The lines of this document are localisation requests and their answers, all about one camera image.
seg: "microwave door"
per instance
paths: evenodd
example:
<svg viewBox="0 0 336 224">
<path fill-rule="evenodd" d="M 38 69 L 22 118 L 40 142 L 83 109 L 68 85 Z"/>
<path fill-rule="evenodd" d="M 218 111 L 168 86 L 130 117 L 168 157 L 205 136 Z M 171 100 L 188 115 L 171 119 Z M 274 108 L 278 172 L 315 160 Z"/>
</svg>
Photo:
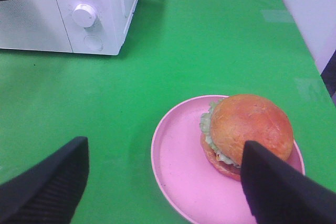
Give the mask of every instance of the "microwave door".
<svg viewBox="0 0 336 224">
<path fill-rule="evenodd" d="M 72 52 L 56 0 L 0 1 L 0 48 Z"/>
</svg>

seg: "pink plate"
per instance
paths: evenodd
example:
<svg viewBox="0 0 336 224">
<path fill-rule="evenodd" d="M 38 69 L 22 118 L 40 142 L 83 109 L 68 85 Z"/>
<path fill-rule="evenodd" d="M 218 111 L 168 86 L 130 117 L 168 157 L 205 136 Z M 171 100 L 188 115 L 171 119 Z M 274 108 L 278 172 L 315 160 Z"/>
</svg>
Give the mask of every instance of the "pink plate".
<svg viewBox="0 0 336 224">
<path fill-rule="evenodd" d="M 162 193 L 192 223 L 256 224 L 241 183 L 220 174 L 206 159 L 199 142 L 201 114 L 225 95 L 205 95 L 184 101 L 158 124 L 152 141 L 154 175 Z M 294 142 L 288 163 L 304 174 Z"/>
</svg>

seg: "microwave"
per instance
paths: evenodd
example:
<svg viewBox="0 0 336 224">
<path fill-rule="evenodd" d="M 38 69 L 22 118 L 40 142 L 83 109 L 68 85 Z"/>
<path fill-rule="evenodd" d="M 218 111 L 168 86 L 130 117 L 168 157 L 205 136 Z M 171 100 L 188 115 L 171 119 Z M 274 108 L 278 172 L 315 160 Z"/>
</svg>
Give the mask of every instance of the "microwave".
<svg viewBox="0 0 336 224">
<path fill-rule="evenodd" d="M 0 0 L 0 48 L 117 55 L 138 0 Z"/>
</svg>

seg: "green table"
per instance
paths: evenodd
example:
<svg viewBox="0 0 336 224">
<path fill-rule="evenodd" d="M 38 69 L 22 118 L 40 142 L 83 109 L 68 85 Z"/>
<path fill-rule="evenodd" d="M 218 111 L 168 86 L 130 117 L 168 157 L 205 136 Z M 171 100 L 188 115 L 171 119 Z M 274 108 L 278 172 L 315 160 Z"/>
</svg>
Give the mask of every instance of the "green table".
<svg viewBox="0 0 336 224">
<path fill-rule="evenodd" d="M 90 176 L 72 223 L 186 223 L 152 173 L 155 127 L 204 94 L 289 116 L 309 177 L 336 191 L 336 110 L 282 0 L 139 0 L 116 57 L 0 51 L 0 183 L 77 135 Z"/>
</svg>

